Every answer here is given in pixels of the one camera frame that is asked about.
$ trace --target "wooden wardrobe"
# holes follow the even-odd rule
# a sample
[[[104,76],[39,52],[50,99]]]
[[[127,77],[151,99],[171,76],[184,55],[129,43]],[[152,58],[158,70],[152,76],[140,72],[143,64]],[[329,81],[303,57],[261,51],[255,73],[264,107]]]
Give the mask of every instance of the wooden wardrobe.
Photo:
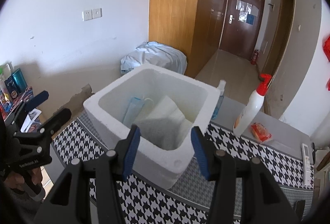
[[[150,0],[149,41],[182,51],[195,77],[219,47],[227,0]]]

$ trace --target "styrofoam box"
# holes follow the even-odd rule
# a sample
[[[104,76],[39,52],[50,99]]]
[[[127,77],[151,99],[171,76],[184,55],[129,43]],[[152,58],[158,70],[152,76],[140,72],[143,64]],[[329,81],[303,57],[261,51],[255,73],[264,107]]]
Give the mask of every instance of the styrofoam box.
[[[84,102],[94,127],[109,149],[125,139],[130,131],[124,126],[131,97],[151,98],[156,104],[169,96],[192,126],[205,132],[220,96],[215,87],[167,69],[143,64],[117,79]],[[163,150],[141,137],[133,170],[164,188],[171,188],[194,156],[190,131],[175,150]]]

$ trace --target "houndstooth tablecloth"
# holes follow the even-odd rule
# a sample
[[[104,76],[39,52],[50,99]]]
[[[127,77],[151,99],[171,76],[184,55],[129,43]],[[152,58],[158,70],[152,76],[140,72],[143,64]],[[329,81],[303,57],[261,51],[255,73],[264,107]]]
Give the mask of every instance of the houndstooth tablecloth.
[[[234,157],[248,160],[259,156],[280,184],[290,204],[293,205],[296,200],[306,200],[304,214],[309,211],[313,186],[305,187],[302,184],[302,161],[247,138],[236,138],[229,130],[212,122],[205,137]],[[53,147],[64,166],[73,158],[86,161],[99,157],[107,150],[85,112],[55,138]],[[131,175],[127,182],[118,182],[117,187],[126,223],[193,224],[206,222],[214,182],[205,181],[193,158],[169,190],[155,186],[137,173]],[[94,179],[90,180],[90,196],[95,203]],[[241,210],[242,181],[237,179],[233,223],[239,223]]]

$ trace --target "red snack package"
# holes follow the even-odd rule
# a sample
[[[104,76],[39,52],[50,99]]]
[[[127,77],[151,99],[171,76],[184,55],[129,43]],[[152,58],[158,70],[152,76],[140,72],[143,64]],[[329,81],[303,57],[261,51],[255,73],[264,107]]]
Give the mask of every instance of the red snack package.
[[[250,126],[251,133],[257,139],[258,143],[269,141],[272,138],[272,134],[261,123],[254,123]]]

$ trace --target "red spray nozzle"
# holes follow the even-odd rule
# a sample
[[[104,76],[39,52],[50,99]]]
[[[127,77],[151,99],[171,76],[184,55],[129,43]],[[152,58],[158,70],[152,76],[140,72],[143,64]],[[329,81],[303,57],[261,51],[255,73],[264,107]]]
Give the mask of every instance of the red spray nozzle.
[[[272,76],[269,74],[260,74],[260,77],[263,78],[264,81],[259,84],[257,88],[257,93],[259,95],[265,95],[267,93],[268,84],[272,79]]]

